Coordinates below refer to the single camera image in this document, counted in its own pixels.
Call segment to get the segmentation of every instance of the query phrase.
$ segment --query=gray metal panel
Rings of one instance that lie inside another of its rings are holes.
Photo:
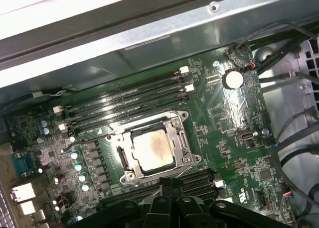
[[[280,19],[304,19],[318,11],[317,0],[223,0],[217,7],[218,10],[214,13],[209,10],[209,6],[198,8],[2,70],[0,86],[5,87],[112,51],[174,34],[177,43],[172,43],[171,49],[163,48],[162,50],[162,53],[165,51],[173,51],[173,53],[160,56],[162,61],[170,61],[181,54],[193,54],[231,43],[245,37],[261,25]],[[162,48],[160,42],[154,42],[152,45],[152,49],[148,51]],[[160,62],[154,56],[150,58],[153,60],[148,60],[146,57],[134,57],[130,58],[129,62],[139,69],[148,68]]]
[[[282,43],[268,46],[270,50],[275,50]],[[305,52],[310,51],[309,42],[305,41],[301,44],[302,51],[298,54],[289,53],[272,70],[262,74],[261,77],[271,77],[290,71],[300,71],[308,73],[306,64]],[[311,106],[316,106],[315,98],[311,83],[307,80],[288,80],[286,82],[271,82],[262,84],[264,98],[266,101],[267,110],[272,121],[272,130],[275,137],[284,123],[293,115],[308,109]],[[290,135],[302,130],[311,124],[313,120],[306,116],[302,116],[294,121],[284,132],[282,140]],[[283,158],[292,151],[300,148],[305,148],[308,144],[318,143],[319,132],[308,136],[280,153]],[[292,159],[284,166],[284,171],[291,178],[293,182],[306,194],[311,187],[319,182],[319,163],[318,157],[310,154],[303,154]],[[296,204],[297,213],[301,213],[306,205],[305,200],[294,194],[292,202]],[[313,207],[313,213],[318,213],[319,210]],[[314,227],[318,227],[319,220],[316,217],[309,217]]]

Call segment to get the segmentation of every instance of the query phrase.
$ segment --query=wire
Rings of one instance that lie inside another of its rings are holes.
[[[239,50],[239,48],[244,44],[246,43],[247,41],[249,41],[251,38],[257,36],[258,34],[260,34],[261,32],[275,26],[275,25],[278,25],[278,24],[286,24],[288,26],[290,26],[291,28],[299,31],[300,33],[304,34],[304,35],[307,35],[308,37],[314,39],[314,40],[317,40],[317,35],[313,34],[312,32],[309,32],[307,31],[306,29],[300,27],[300,26],[297,26],[289,21],[286,21],[286,20],[281,20],[281,21],[277,21],[277,22],[274,22],[274,23],[271,23],[269,25],[266,25],[266,26],[263,26],[262,28],[260,28],[259,30],[251,33],[250,35],[248,35],[246,38],[244,38],[243,40],[241,40],[237,46],[235,47],[235,50],[234,50],[234,54],[236,54],[236,52]]]
[[[298,149],[296,151],[289,153],[286,157],[284,157],[280,161],[281,167],[283,167],[292,158],[294,158],[300,154],[305,154],[305,153],[319,154],[319,147],[318,146],[306,147],[306,148]]]
[[[304,115],[310,115],[314,118],[317,118],[317,111],[315,109],[314,106],[310,107],[309,109],[307,110],[304,110],[298,114],[295,114],[293,116],[291,116],[286,122],[285,124],[282,126],[282,128],[280,129],[278,135],[277,135],[277,138],[275,140],[276,143],[279,142],[280,140],[280,137],[283,135],[284,131],[287,129],[287,127],[294,121],[296,120],[297,118],[301,117],[301,116],[304,116]]]
[[[291,135],[287,139],[285,139],[283,142],[281,142],[271,153],[270,159],[273,162],[273,166],[276,169],[277,173],[282,176],[284,181],[287,183],[290,188],[296,192],[301,198],[305,199],[306,201],[310,202],[312,205],[319,208],[319,203],[316,202],[314,199],[311,199],[309,196],[307,196],[302,190],[300,190],[290,179],[289,177],[284,173],[280,160],[278,157],[278,152],[282,151],[289,145],[309,136],[310,134],[316,132],[319,130],[319,122],[315,122],[312,125],[310,125],[307,128],[302,129],[301,131],[295,133],[294,135]]]
[[[275,81],[279,81],[279,80],[285,80],[288,78],[290,78],[290,74],[286,73],[286,74],[275,75],[273,77],[268,77],[268,78],[260,78],[259,82],[260,83],[269,83],[269,82],[275,82]]]
[[[99,140],[101,138],[105,138],[108,135],[110,135],[110,132],[112,132],[112,131],[113,131],[113,129],[111,131],[109,131],[107,134],[104,134],[102,136],[98,136],[98,137],[95,137],[95,138],[92,138],[92,139],[89,139],[89,140],[86,140],[86,141],[74,142],[74,143],[70,144],[68,147],[66,147],[65,149],[62,149],[61,153],[67,152],[68,150],[70,150],[72,147],[74,147],[76,145],[87,144],[87,143],[95,142],[95,141],[97,141],[97,140]]]
[[[301,72],[295,72],[295,77],[298,77],[300,79],[306,79],[306,80],[309,80],[310,82],[312,82],[316,85],[319,85],[319,78],[318,77],[304,74]],[[294,78],[294,77],[292,77],[290,73],[284,73],[284,74],[276,75],[273,77],[261,78],[261,79],[259,79],[259,82],[260,83],[268,83],[268,82],[274,82],[274,81],[279,81],[279,80],[285,80],[285,79],[289,79],[289,78]]]
[[[291,196],[293,193],[290,191],[290,192],[286,192],[286,193],[284,193],[283,194],[283,197],[285,197],[285,196]]]
[[[303,219],[303,218],[306,218],[306,217],[310,217],[310,216],[318,216],[319,213],[310,213],[310,214],[307,214],[303,217],[299,217],[297,220],[296,220],[296,223],[294,225],[294,228],[298,228],[299,227],[299,222]]]

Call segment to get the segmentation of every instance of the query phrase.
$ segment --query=cable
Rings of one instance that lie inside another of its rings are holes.
[[[269,70],[272,66],[277,64],[282,58],[284,58],[289,52],[297,48],[305,40],[307,40],[306,36],[302,36],[299,39],[293,38],[289,40],[285,45],[283,45],[271,56],[264,60],[263,64],[259,68],[257,68],[257,74],[261,75],[265,71]]]
[[[291,22],[289,22],[289,21],[286,21],[286,20],[281,20],[281,21],[277,21],[277,22],[271,23],[271,24],[269,24],[269,25],[263,26],[263,27],[260,28],[259,30],[255,31],[255,32],[253,32],[253,33],[251,33],[251,34],[248,35],[246,38],[244,38],[243,40],[241,40],[241,41],[237,44],[237,46],[235,47],[234,54],[239,50],[239,48],[240,48],[244,43],[246,43],[247,41],[249,41],[251,38],[257,36],[257,35],[260,34],[261,32],[263,32],[263,31],[265,31],[265,30],[267,30],[267,29],[269,29],[269,28],[271,28],[271,27],[273,27],[273,26],[275,26],[275,25],[278,25],[278,24],[286,24],[286,25],[290,26],[291,28],[293,28],[293,29],[299,31],[300,33],[302,33],[302,34],[306,35],[307,37],[310,37],[310,38],[312,38],[312,39],[314,39],[314,40],[317,40],[317,38],[318,38],[317,35],[313,34],[312,32],[307,31],[306,29],[304,29],[304,28],[302,28],[302,27],[300,27],[300,26],[297,26],[297,25],[295,25],[295,24],[293,24],[293,23],[291,23]]]
[[[301,79],[306,79],[306,80],[309,80],[310,82],[312,82],[316,85],[319,85],[319,78],[318,77],[304,74],[301,72],[294,72],[294,74],[295,74],[295,77],[298,77]],[[273,77],[261,78],[261,79],[259,79],[259,82],[260,83],[268,83],[268,82],[280,81],[280,80],[289,79],[289,78],[294,78],[294,76],[291,76],[290,73],[285,73],[285,74],[280,74],[280,75],[276,75]]]
[[[291,135],[287,139],[285,139],[283,142],[281,142],[271,153],[270,159],[273,162],[273,166],[276,169],[277,173],[282,176],[284,181],[287,183],[288,186],[291,187],[294,192],[296,192],[301,198],[305,199],[306,201],[310,202],[312,205],[319,208],[319,203],[308,197],[302,190],[300,190],[290,179],[289,177],[284,173],[280,160],[278,157],[278,152],[282,151],[289,145],[309,136],[310,134],[316,132],[319,130],[319,122],[315,122],[312,125],[310,125],[307,128],[302,129],[301,131],[295,133],[294,135]]]
[[[80,145],[80,144],[87,144],[87,143],[91,143],[91,142],[95,142],[101,138],[105,138],[107,137],[108,135],[110,135],[110,132],[112,132],[113,129],[111,131],[109,131],[107,134],[104,134],[102,136],[98,136],[98,137],[95,137],[95,138],[92,138],[92,139],[89,139],[89,140],[86,140],[86,141],[78,141],[78,142],[74,142],[72,144],[70,144],[68,147],[66,147],[65,149],[62,149],[61,150],[61,153],[64,153],[64,152],[67,152],[68,150],[70,150],[72,147],[74,147],[75,145]]]
[[[306,148],[298,149],[296,151],[289,153],[286,157],[284,157],[280,161],[281,167],[285,166],[285,164],[289,162],[292,158],[305,153],[319,154],[319,147],[317,146],[306,147]]]
[[[296,220],[296,223],[294,225],[294,228],[298,228],[299,227],[299,222],[303,219],[303,218],[306,218],[306,217],[310,217],[310,216],[318,216],[319,213],[310,213],[310,214],[307,214],[305,215],[304,217],[299,217],[297,220]]]
[[[315,109],[314,106],[312,106],[312,107],[310,107],[309,109],[304,110],[304,111],[302,111],[302,112],[300,112],[300,113],[298,113],[298,114],[295,114],[295,115],[291,116],[291,117],[285,122],[285,124],[282,126],[282,128],[280,129],[280,131],[279,131],[279,133],[278,133],[278,135],[277,135],[277,138],[276,138],[275,142],[276,142],[276,143],[279,142],[279,139],[280,139],[280,137],[283,135],[284,131],[287,129],[287,127],[288,127],[294,120],[296,120],[297,118],[299,118],[299,117],[301,117],[301,116],[307,115],[307,114],[310,115],[310,116],[312,116],[312,117],[314,117],[314,118],[317,118],[317,111],[316,111],[316,109]]]
[[[285,80],[290,78],[290,74],[280,74],[280,75],[275,75],[273,77],[268,77],[268,78],[260,78],[259,82],[260,83],[269,83],[269,82],[274,82],[274,81],[280,81],[280,80]]]

